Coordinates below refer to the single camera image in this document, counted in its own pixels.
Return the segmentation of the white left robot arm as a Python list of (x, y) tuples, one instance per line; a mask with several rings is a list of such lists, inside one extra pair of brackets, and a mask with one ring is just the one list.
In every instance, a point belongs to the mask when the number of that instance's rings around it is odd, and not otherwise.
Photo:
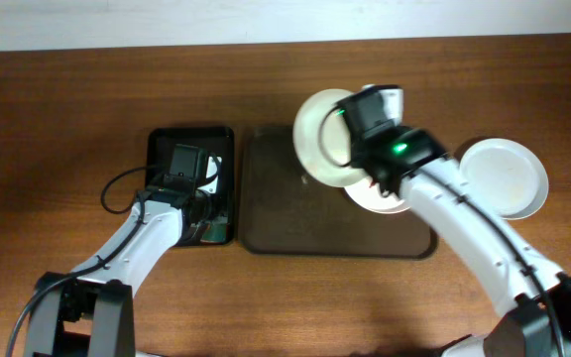
[(227, 243), (230, 208), (226, 197), (203, 190), (138, 192), (127, 220), (92, 257), (39, 278), (13, 329), (28, 327), (24, 355), (138, 355), (139, 287), (168, 250)]

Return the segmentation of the cream plate with red stain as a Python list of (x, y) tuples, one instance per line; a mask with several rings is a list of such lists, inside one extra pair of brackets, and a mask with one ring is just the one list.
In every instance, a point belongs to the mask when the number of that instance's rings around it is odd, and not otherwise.
[(367, 176), (361, 169), (339, 168), (351, 159), (351, 141), (335, 104), (351, 94), (346, 89), (325, 89), (311, 95), (299, 108), (293, 124), (292, 139), (299, 162), (314, 179), (333, 187), (349, 186)]

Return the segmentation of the grey white plate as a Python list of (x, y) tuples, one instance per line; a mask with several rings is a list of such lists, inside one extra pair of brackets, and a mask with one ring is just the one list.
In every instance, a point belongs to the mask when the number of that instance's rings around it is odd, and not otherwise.
[(549, 194), (547, 171), (526, 146), (503, 138), (479, 140), (464, 151), (460, 170), (506, 220), (534, 215)]

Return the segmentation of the orange green sponge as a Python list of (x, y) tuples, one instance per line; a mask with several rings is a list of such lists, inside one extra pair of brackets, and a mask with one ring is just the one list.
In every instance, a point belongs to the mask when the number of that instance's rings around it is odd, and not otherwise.
[(199, 242), (203, 245), (223, 245), (229, 241), (228, 225), (211, 222), (203, 230)]

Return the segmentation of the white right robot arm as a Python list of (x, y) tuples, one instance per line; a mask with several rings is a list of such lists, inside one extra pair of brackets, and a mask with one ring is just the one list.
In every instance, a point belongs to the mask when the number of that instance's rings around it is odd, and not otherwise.
[(571, 356), (571, 276), (529, 245), (464, 179), (425, 130), (404, 126), (402, 91), (372, 85), (336, 102), (350, 133), (349, 166), (404, 200), (458, 255), (500, 321), (440, 356)]

